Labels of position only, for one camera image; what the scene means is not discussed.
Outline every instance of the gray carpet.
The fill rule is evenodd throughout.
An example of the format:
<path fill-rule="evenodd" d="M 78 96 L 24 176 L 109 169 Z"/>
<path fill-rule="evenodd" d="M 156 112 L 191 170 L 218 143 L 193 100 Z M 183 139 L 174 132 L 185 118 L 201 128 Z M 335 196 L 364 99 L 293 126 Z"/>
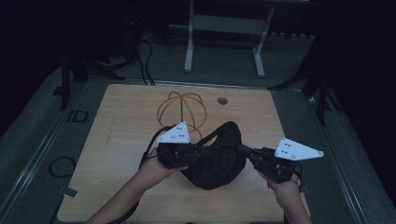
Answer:
<path fill-rule="evenodd" d="M 292 77 L 312 43 L 309 38 L 270 35 L 262 53 L 266 77 L 257 78 L 251 49 L 246 46 L 221 45 L 220 48 L 198 40 L 192 71 L 186 74 L 183 71 L 185 43 L 161 43 L 153 37 L 147 37 L 153 43 L 148 69 L 157 85 L 190 83 L 255 89 L 265 89 Z M 140 51 L 145 61 L 149 45 L 143 44 Z M 138 64 L 119 74 L 127 79 L 115 81 L 92 74 L 87 84 L 73 82 L 74 100 L 61 112 L 60 97 L 52 95 L 53 89 L 60 84 L 59 71 L 55 72 L 0 140 L 1 202 L 4 203 L 23 168 L 40 148 L 42 139 L 48 136 L 47 130 L 56 131 L 45 142 L 48 147 L 43 161 L 37 165 L 21 200 L 14 203 L 15 210 L 7 223 L 59 223 L 56 210 L 63 196 L 57 190 L 66 187 L 70 178 L 54 177 L 48 167 L 62 156 L 78 160 L 108 84 L 143 84 Z M 316 104 L 298 91 L 292 91 L 303 84 L 297 83 L 273 95 L 285 135 L 326 154 L 322 159 L 303 161 L 304 179 L 309 187 L 305 197 L 314 223 L 394 223 L 395 209 L 347 117 L 329 104 L 331 110 L 325 114 L 327 125 L 319 125 L 314 112 Z M 72 110 L 89 112 L 87 122 L 67 122 Z M 60 125 L 53 127 L 57 121 Z M 66 161 L 56 166 L 56 171 L 62 174 L 70 173 L 70 169 Z"/>

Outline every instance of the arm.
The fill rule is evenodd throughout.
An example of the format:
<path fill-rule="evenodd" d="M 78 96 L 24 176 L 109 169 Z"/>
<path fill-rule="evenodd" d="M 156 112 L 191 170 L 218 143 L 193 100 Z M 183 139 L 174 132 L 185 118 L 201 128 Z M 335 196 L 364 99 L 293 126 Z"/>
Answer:
<path fill-rule="evenodd" d="M 154 148 L 148 157 L 156 154 L 157 150 Z M 178 170 L 181 169 L 166 169 L 158 162 L 157 157 L 145 161 L 137 173 L 87 223 L 108 223 L 122 217 L 140 200 L 146 190 Z"/>
<path fill-rule="evenodd" d="M 259 173 L 274 191 L 276 201 L 285 212 L 285 216 L 290 224 L 311 224 L 311 219 L 305 210 L 298 188 L 298 178 L 293 175 L 291 181 L 277 184 L 266 175 Z"/>

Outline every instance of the dark background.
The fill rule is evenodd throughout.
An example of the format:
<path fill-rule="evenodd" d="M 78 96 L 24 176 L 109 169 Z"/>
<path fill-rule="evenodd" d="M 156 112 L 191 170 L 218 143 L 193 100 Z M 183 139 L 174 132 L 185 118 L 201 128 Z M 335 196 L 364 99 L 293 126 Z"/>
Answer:
<path fill-rule="evenodd" d="M 392 179 L 396 172 L 395 3 L 390 0 L 314 3 L 322 5 L 279 5 L 270 31 L 317 37 L 320 50 L 311 50 L 306 59 L 315 63 L 320 58 L 326 62 L 320 66 L 329 71 L 329 84 L 336 90 L 395 203 L 396 184 Z M 81 51 L 102 61 L 109 54 L 133 53 L 134 43 L 129 48 L 120 44 L 126 43 L 127 29 L 125 17 L 120 16 L 125 13 L 122 2 L 107 4 L 99 0 L 1 2 L 0 135 L 47 75 L 61 65 L 67 52 Z M 164 39 L 169 23 L 187 24 L 188 1 L 130 1 L 128 8 L 128 21 L 139 24 L 145 21 Z M 218 5 L 219 8 L 224 13 L 237 11 L 223 5 Z M 134 28 L 137 37 L 139 31 Z"/>

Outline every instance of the black bag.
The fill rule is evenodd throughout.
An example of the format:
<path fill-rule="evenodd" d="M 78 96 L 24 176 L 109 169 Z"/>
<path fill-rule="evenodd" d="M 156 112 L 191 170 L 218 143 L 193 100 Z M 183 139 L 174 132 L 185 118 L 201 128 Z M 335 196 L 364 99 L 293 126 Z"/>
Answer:
<path fill-rule="evenodd" d="M 217 137 L 215 142 L 209 147 L 204 147 L 204 144 L 214 137 Z M 241 132 L 236 123 L 225 122 L 196 144 L 201 147 L 203 156 L 181 173 L 193 185 L 202 189 L 215 189 L 227 185 L 245 168 L 246 158 L 238 154 L 236 149 L 241 144 Z"/>

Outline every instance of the table top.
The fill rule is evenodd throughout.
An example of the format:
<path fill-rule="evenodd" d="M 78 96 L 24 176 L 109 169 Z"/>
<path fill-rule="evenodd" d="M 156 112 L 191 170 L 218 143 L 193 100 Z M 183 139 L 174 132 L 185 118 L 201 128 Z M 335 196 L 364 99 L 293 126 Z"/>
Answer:
<path fill-rule="evenodd" d="M 183 99 L 187 104 L 179 100 L 168 104 L 169 97 L 172 100 L 177 94 L 185 94 Z M 149 141 L 162 127 L 158 114 L 162 114 L 163 125 L 182 120 L 193 124 L 193 117 L 195 126 L 203 123 L 199 128 L 202 136 L 212 133 L 226 121 L 234 121 L 241 131 L 243 144 L 248 147 L 276 148 L 284 136 L 269 91 L 110 85 L 69 184 L 70 189 L 78 191 L 78 196 L 64 197 L 59 220 L 87 220 L 132 177 Z M 199 139 L 198 132 L 191 133 L 192 143 Z M 182 173 L 173 174 L 146 192 L 129 220 L 282 221 L 283 211 L 274 193 L 247 161 L 245 169 L 231 184 L 218 189 L 199 189 Z"/>

